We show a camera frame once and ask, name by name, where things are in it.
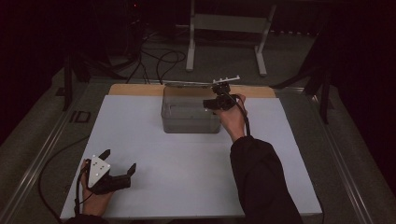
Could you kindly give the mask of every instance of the black jacket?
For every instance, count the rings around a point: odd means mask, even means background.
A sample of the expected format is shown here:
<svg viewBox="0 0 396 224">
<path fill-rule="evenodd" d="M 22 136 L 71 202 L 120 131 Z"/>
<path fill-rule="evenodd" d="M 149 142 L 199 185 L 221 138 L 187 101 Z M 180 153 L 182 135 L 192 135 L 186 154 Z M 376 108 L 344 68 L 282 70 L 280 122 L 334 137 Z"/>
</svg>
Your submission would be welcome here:
<svg viewBox="0 0 396 224">
<path fill-rule="evenodd" d="M 282 164 L 271 144 L 252 136 L 242 137 L 233 143 L 230 157 L 247 224 L 303 223 L 289 195 Z M 66 223 L 107 222 L 100 217 L 79 215 Z"/>
</svg>

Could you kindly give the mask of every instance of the transparent box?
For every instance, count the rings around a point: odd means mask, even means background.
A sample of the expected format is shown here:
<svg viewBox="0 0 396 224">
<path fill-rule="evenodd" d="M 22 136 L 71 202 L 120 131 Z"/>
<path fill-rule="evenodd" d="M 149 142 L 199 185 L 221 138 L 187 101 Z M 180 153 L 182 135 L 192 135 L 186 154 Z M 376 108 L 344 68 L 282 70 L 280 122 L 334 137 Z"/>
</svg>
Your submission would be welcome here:
<svg viewBox="0 0 396 224">
<path fill-rule="evenodd" d="M 216 96 L 207 86 L 165 86 L 161 111 L 163 130 L 166 133 L 218 133 L 219 116 L 203 104 L 203 100 Z"/>
</svg>

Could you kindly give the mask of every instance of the person's right hand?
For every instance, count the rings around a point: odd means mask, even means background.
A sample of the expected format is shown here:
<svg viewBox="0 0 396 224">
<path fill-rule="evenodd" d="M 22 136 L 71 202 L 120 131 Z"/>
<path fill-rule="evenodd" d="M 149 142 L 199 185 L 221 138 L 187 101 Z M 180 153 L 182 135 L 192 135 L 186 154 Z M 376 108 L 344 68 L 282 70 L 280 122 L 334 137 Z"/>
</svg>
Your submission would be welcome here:
<svg viewBox="0 0 396 224">
<path fill-rule="evenodd" d="M 241 100 L 238 99 L 238 104 L 245 110 L 244 102 L 246 96 L 242 94 L 237 95 L 241 98 Z M 219 115 L 222 126 L 227 130 L 233 142 L 240 137 L 246 136 L 244 116 L 237 105 L 227 111 L 215 110 L 214 112 Z"/>
<path fill-rule="evenodd" d="M 87 165 L 86 161 L 84 160 L 81 164 L 81 170 Z M 83 199 L 87 199 L 84 201 L 82 206 L 82 214 L 83 215 L 92 215 L 101 217 L 110 202 L 111 196 L 113 192 L 109 192 L 107 194 L 96 195 L 90 192 L 87 188 L 87 173 L 84 172 L 81 177 L 81 186 L 82 186 L 82 197 Z"/>
</svg>

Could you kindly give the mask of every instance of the table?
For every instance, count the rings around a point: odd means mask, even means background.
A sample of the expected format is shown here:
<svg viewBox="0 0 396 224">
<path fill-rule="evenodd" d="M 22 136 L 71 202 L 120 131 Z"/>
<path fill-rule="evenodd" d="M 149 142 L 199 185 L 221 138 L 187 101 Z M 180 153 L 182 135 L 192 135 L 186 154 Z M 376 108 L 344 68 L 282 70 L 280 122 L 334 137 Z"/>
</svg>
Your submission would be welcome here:
<svg viewBox="0 0 396 224">
<path fill-rule="evenodd" d="M 243 211 L 229 162 L 230 137 L 224 130 L 218 134 L 164 133 L 160 116 L 162 88 L 115 85 L 102 104 L 82 158 L 111 148 L 112 154 L 106 160 L 112 164 L 111 175 L 122 175 L 133 162 L 137 163 L 132 188 L 114 195 L 105 217 L 241 217 Z M 249 117 L 255 120 L 251 131 L 275 147 L 284 166 L 290 195 L 300 213 L 321 213 L 304 162 L 274 92 L 263 87 L 232 87 L 232 92 L 249 97 Z M 75 184 L 76 179 L 61 218 L 74 215 Z"/>
</svg>

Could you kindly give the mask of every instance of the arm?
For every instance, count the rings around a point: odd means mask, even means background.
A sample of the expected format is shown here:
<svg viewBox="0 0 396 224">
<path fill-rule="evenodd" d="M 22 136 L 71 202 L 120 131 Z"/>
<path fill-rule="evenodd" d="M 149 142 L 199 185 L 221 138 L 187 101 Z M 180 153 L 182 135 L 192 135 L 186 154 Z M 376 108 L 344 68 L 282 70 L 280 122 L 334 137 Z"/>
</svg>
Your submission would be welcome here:
<svg viewBox="0 0 396 224">
<path fill-rule="evenodd" d="M 246 97 L 239 96 L 238 104 L 244 108 Z M 245 135 L 244 118 L 237 106 L 215 113 L 233 140 L 230 155 L 233 177 L 247 223 L 303 223 L 271 144 Z"/>
<path fill-rule="evenodd" d="M 81 164 L 81 170 L 84 168 L 86 162 Z M 87 188 L 86 173 L 81 176 L 82 197 L 84 201 L 82 207 L 82 214 L 68 219 L 66 224 L 107 224 L 108 222 L 102 219 L 105 213 L 111 196 L 114 192 L 109 192 L 103 195 L 96 195 L 90 192 Z"/>
</svg>

